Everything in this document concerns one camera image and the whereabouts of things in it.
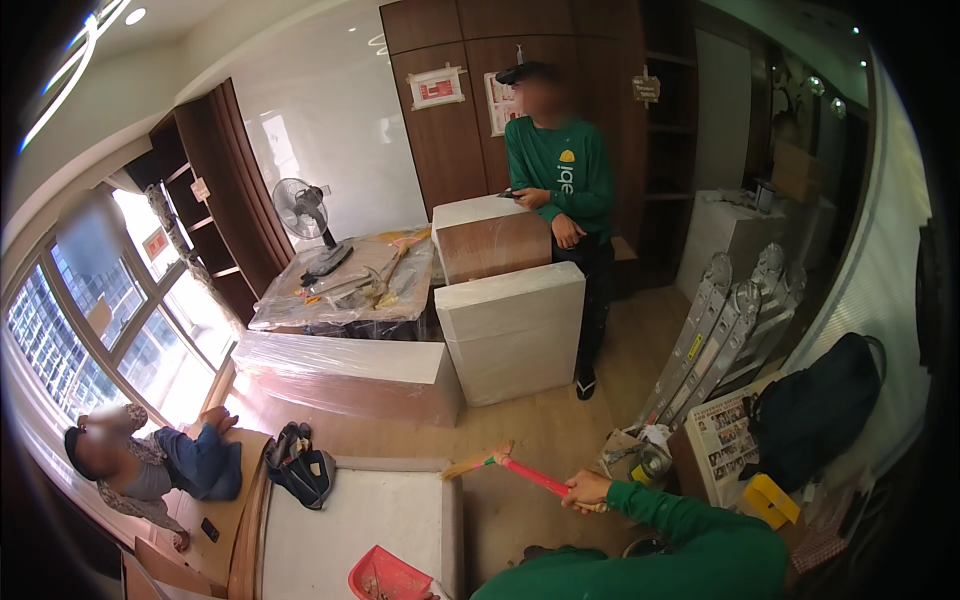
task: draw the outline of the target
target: man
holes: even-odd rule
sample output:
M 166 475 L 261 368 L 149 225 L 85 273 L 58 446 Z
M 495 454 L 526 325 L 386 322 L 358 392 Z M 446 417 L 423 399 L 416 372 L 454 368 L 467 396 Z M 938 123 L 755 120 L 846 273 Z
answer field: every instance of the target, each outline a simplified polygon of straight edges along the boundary
M 170 427 L 138 440 L 132 434 L 147 423 L 147 411 L 127 404 L 112 414 L 81 415 L 63 434 L 63 445 L 77 472 L 97 482 L 107 506 L 170 529 L 183 552 L 190 534 L 167 515 L 163 495 L 179 488 L 198 499 L 232 500 L 240 493 L 240 443 L 221 437 L 237 419 L 218 406 L 200 415 L 197 440 Z
M 471 600 L 616 600 L 618 598 L 778 598 L 789 553 L 758 518 L 712 508 L 696 498 L 655 492 L 582 470 L 566 482 L 574 502 L 607 502 L 655 528 L 662 541 L 631 544 L 624 558 L 600 550 L 531 546 L 519 566 L 497 574 Z
M 573 116 L 553 65 L 524 62 L 496 80 L 516 87 L 527 114 L 507 123 L 504 134 L 516 203 L 550 224 L 553 261 L 572 261 L 587 278 L 577 352 L 577 397 L 586 400 L 613 300 L 613 180 L 603 135 Z

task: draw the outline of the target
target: electric fan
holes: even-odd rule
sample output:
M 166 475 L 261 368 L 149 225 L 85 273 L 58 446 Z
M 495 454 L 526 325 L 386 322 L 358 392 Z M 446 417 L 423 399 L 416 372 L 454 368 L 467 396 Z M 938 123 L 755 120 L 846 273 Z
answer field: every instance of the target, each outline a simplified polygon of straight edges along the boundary
M 324 192 L 319 187 L 293 178 L 280 180 L 274 186 L 272 199 L 276 217 L 292 235 L 301 240 L 324 238 L 325 247 L 307 275 L 327 276 L 353 253 L 353 247 L 338 244 L 326 226 Z

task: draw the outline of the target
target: mobile phone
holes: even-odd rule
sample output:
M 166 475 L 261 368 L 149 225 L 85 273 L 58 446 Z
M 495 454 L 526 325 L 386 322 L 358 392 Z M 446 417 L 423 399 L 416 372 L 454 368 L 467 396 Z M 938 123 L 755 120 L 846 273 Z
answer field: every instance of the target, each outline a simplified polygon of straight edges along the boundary
M 204 530 L 206 536 L 210 538 L 210 541 L 213 543 L 217 543 L 217 540 L 220 539 L 220 532 L 213 526 L 210 519 L 204 517 L 204 522 L 200 524 L 200 528 Z

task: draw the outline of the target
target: broom bristles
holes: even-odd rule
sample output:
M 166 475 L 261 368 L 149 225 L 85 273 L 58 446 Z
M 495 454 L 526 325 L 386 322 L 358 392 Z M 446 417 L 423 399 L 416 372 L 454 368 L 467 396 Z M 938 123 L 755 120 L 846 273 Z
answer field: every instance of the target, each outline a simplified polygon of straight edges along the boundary
M 440 473 L 441 478 L 444 481 L 449 481 L 451 479 L 456 479 L 457 477 L 463 475 L 464 473 L 469 473 L 470 471 L 477 468 L 477 466 L 482 465 L 484 461 L 489 459 L 495 452 L 503 452 L 505 454 L 510 454 L 511 449 L 514 447 L 513 440 L 507 440 L 501 442 L 494 450 L 488 450 L 486 452 L 477 452 L 476 454 L 470 456 L 466 460 L 460 461 L 459 463 L 454 463 L 450 467 L 444 469 Z

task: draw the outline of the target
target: black bag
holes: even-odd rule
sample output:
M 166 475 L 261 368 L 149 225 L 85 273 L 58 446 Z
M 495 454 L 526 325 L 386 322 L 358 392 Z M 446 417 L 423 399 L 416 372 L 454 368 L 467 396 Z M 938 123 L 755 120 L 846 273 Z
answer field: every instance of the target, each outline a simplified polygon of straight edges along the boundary
M 879 354 L 877 372 L 870 346 Z M 874 410 L 886 377 L 886 353 L 876 338 L 848 333 L 809 369 L 787 375 L 747 399 L 749 431 L 760 456 L 740 473 L 766 473 L 791 493 L 845 452 Z
M 287 425 L 276 441 L 267 442 L 263 461 L 267 477 L 286 488 L 300 504 L 314 511 L 324 507 L 333 491 L 337 463 L 325 451 L 312 449 L 295 425 Z

